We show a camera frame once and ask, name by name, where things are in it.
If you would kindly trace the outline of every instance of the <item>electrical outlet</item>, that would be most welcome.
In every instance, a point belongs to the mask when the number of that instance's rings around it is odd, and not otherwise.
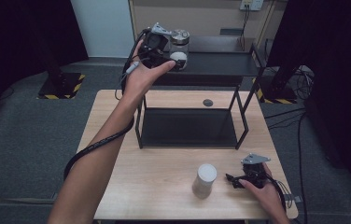
[[[251,4],[253,0],[242,0],[242,4],[240,4],[240,10],[247,10],[246,6],[249,6],[251,9]]]
[[[240,5],[240,10],[247,10],[247,7],[250,11],[259,11],[262,8],[263,0],[242,0]]]

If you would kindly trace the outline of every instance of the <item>wall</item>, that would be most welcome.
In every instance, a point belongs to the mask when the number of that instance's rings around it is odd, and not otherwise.
[[[71,0],[89,57],[126,58],[133,46],[127,0]]]
[[[168,30],[182,28],[192,35],[220,36],[221,28],[242,28],[246,15],[239,9],[241,0],[130,1],[134,34],[159,22]],[[260,11],[251,11],[246,40],[260,42],[274,38],[286,5],[285,0],[265,0]]]

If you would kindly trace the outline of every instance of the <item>handheld controller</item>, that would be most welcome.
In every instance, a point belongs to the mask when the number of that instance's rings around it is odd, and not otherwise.
[[[166,36],[171,34],[171,31],[165,30],[158,23],[150,29],[138,50],[138,57],[143,65],[147,68],[152,68],[168,61],[175,61],[175,70],[179,70],[179,68],[184,66],[185,60],[173,60],[164,56],[164,48],[169,42]]]
[[[258,156],[256,154],[249,154],[242,160],[243,171],[245,175],[234,177],[226,174],[228,181],[230,181],[235,189],[243,189],[243,185],[239,182],[240,179],[251,182],[255,187],[263,188],[265,182],[268,180],[268,175],[263,168],[262,163],[269,161],[269,158]]]

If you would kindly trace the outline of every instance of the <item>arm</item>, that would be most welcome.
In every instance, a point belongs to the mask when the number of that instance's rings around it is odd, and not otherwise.
[[[266,163],[263,163],[266,174],[272,176]],[[277,190],[271,183],[266,183],[262,189],[256,188],[253,184],[246,180],[240,180],[240,183],[258,199],[262,208],[269,214],[274,224],[288,224],[289,219],[281,205]]]
[[[141,46],[137,45],[134,55]],[[100,131],[91,140],[98,142],[123,130],[131,121],[142,97],[152,83],[173,68],[170,61],[148,69],[141,63],[128,76],[126,90]],[[117,159],[123,136],[78,160],[60,189],[48,223],[91,223]]]

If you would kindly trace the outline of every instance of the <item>yellow and black hazard tape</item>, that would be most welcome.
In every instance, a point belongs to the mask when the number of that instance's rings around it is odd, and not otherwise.
[[[80,75],[77,85],[74,87],[74,90],[71,94],[67,95],[60,95],[60,94],[45,94],[45,95],[38,95],[37,99],[48,99],[48,100],[58,100],[58,99],[73,99],[77,92],[79,91],[80,85],[82,85],[83,78],[85,75]]]
[[[266,99],[265,95],[262,92],[262,89],[260,88],[260,84],[257,85],[256,92],[261,103],[284,105],[297,104],[297,101],[294,99]]]

